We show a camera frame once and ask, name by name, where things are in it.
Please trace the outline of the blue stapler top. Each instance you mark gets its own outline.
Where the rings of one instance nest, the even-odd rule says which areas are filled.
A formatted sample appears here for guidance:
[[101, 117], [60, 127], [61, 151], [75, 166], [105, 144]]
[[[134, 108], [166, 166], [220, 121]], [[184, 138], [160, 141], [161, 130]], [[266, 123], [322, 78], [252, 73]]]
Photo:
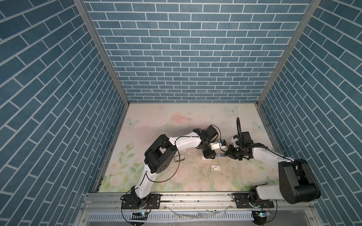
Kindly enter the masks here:
[[225, 157], [227, 157], [224, 153], [217, 153], [216, 156], [217, 156], [217, 157], [220, 157], [220, 158], [225, 158]]

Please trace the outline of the beige stapler base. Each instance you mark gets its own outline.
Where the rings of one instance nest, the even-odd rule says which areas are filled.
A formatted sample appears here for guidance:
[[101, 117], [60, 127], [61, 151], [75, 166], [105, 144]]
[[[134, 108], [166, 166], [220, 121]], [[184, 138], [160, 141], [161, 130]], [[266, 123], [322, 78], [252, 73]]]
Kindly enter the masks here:
[[176, 156], [174, 157], [174, 161], [175, 161], [176, 163], [182, 162], [182, 161], [184, 161], [184, 160], [185, 160], [184, 154], [176, 155]]

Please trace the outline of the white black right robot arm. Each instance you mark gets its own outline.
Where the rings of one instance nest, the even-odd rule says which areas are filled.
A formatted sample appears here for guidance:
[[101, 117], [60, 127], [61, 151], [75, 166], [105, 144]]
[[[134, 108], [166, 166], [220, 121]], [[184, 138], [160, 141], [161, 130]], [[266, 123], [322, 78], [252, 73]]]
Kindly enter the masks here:
[[319, 199], [321, 191], [309, 163], [304, 159], [291, 159], [254, 143], [249, 132], [239, 132], [225, 152], [234, 160], [256, 159], [278, 171], [278, 185], [257, 185], [249, 190], [249, 203], [259, 206], [262, 201], [284, 200], [289, 204]]

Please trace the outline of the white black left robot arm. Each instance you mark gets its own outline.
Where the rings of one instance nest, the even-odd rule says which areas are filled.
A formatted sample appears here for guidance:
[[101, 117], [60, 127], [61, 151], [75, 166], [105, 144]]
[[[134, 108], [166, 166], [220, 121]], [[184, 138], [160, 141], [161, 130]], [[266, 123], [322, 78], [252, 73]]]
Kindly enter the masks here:
[[221, 141], [217, 141], [219, 136], [215, 125], [206, 129], [197, 128], [179, 137], [160, 135], [145, 152], [144, 171], [137, 185], [131, 188], [133, 200], [141, 202], [147, 199], [152, 185], [157, 183], [157, 174], [167, 169], [180, 151], [196, 148], [202, 150], [204, 158], [215, 159], [216, 150], [221, 148]]

